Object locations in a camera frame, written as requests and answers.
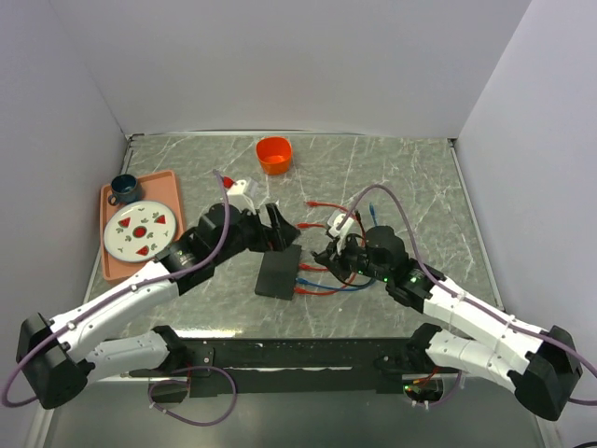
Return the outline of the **dark blue mug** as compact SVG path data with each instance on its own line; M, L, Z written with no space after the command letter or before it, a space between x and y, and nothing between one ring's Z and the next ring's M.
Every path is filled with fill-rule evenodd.
M140 200L140 186L133 175L123 174L115 177L111 181L110 188L112 193L107 199L110 205L129 204Z

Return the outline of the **white plate watermelon pattern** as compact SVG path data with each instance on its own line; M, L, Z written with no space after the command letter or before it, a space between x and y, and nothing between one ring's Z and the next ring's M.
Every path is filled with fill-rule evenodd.
M104 227L104 249L117 260L150 260L173 240L176 216L163 203L139 201L119 209Z

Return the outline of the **orange plastic cup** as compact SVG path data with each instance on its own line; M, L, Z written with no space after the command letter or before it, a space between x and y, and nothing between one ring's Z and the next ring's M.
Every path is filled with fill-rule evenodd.
M266 175L283 175L290 168L293 149L286 138L269 136L257 142L256 154Z

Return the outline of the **pink plastic tray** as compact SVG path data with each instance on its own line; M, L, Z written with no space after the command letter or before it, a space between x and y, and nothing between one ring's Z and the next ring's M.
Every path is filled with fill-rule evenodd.
M179 238L186 230L182 194L179 181L172 170L165 170L149 175L138 176L137 181L141 190L139 201L155 201L168 206L176 216L177 231L174 240ZM104 249L104 227L107 221L121 208L128 204L110 205L107 202L112 193L109 185L105 185L100 193L100 241L101 241L101 266L106 282L116 285L138 272L146 261L138 263L123 262L115 259Z

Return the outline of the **black network switch box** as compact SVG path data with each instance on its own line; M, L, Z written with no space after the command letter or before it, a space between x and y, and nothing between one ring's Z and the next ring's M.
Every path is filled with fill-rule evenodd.
M291 245L282 252L266 252L257 275L255 294L291 301L299 273L301 252L300 245Z

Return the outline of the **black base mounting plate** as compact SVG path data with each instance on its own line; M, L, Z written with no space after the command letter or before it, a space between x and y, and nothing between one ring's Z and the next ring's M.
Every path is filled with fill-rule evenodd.
M192 398L239 394L374 391L400 394L407 379L437 367L406 338L190 339L175 364L137 369L133 378L188 378Z

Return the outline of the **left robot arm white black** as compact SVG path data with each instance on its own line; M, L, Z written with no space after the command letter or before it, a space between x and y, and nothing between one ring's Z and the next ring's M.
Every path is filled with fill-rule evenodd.
M128 280L105 294L53 318L33 314L21 323L16 360L48 410L76 397L93 380L124 370L178 373L185 348L170 329L151 330L132 341L113 334L137 315L176 299L210 279L215 268L244 252L282 252L300 231L274 203L266 206L270 224L257 212L217 203L196 226L149 261Z

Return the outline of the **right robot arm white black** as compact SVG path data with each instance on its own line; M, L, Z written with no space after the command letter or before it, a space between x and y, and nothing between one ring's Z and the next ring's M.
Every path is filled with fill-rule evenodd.
M558 420L571 402L583 371L567 330L523 322L421 266L391 227L337 237L313 258L340 280L358 273L382 281L395 301L446 324L424 324L412 334L408 361L416 371L438 366L484 378L549 421Z

